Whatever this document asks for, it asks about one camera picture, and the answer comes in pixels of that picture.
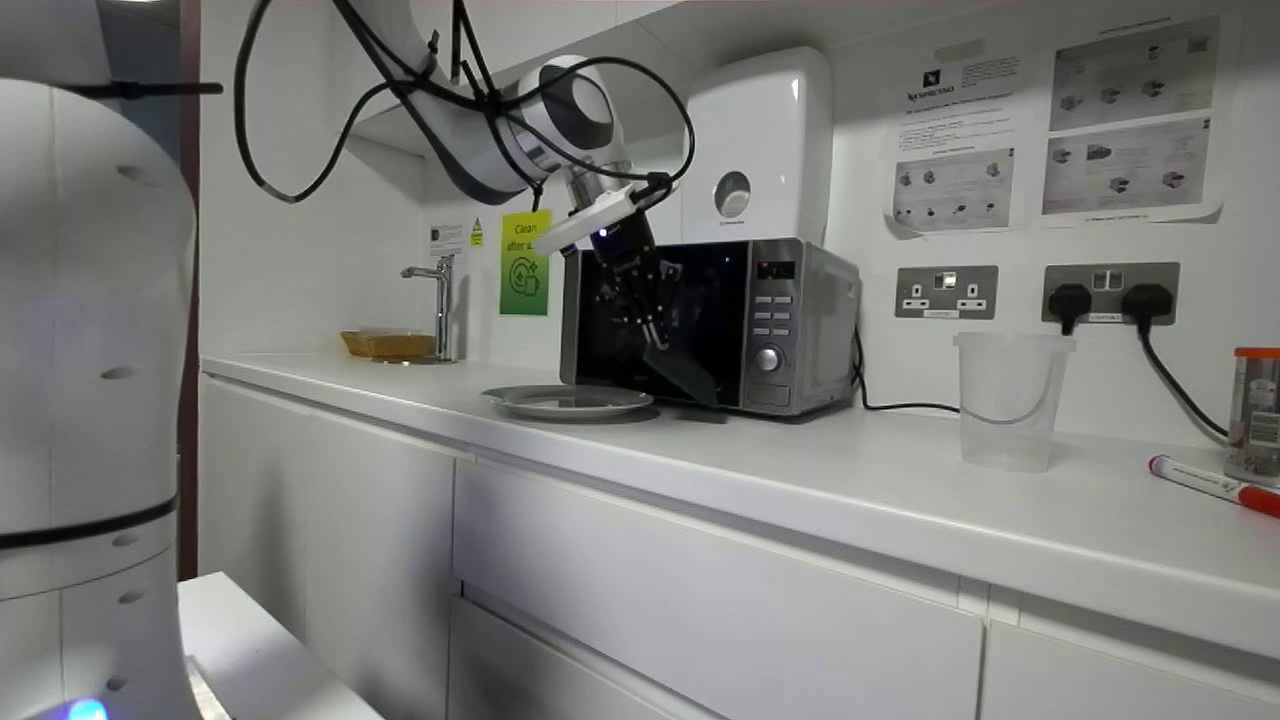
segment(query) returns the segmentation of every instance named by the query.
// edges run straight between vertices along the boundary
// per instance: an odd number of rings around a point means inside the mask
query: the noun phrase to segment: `printed notice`
[[[1010,230],[1022,62],[986,42],[939,49],[903,95],[887,230],[907,240],[958,230]]]
[[[1049,222],[1216,222],[1222,15],[1106,28],[1052,62]]]
[[[549,317],[549,258],[538,252],[549,230],[549,208],[503,216],[502,317]]]

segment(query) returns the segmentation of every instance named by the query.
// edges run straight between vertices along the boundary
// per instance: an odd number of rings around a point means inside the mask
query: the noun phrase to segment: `black microwave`
[[[811,416],[852,400],[859,271],[804,240],[658,250],[661,333],[750,416]],[[689,398],[645,366],[645,336],[612,299],[598,252],[565,265],[565,383],[618,383],[666,405]]]

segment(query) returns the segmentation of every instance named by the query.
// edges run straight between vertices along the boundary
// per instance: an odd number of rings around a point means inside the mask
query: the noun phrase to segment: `kitchen counter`
[[[1066,438],[1052,471],[1000,471],[913,413],[538,423],[485,389],[549,373],[257,354],[203,378],[1280,661],[1280,525],[1148,482],[1158,445]]]

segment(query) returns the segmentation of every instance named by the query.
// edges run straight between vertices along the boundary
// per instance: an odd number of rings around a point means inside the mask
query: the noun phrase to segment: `white cabinet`
[[[711,720],[473,601],[451,619],[450,720]]]
[[[199,563],[385,716],[446,716],[451,453],[203,381]]]
[[[731,720],[972,720],[981,619],[891,575],[586,485],[462,464],[470,587]]]
[[[998,623],[986,720],[1277,720],[1280,665],[1262,661],[1253,667],[1262,677],[1243,680],[1113,642]]]

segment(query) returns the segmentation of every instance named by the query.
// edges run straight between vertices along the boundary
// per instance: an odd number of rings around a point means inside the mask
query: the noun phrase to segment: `plastic cup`
[[[962,333],[962,455],[1046,471],[1052,464],[1056,400],[1070,336]]]

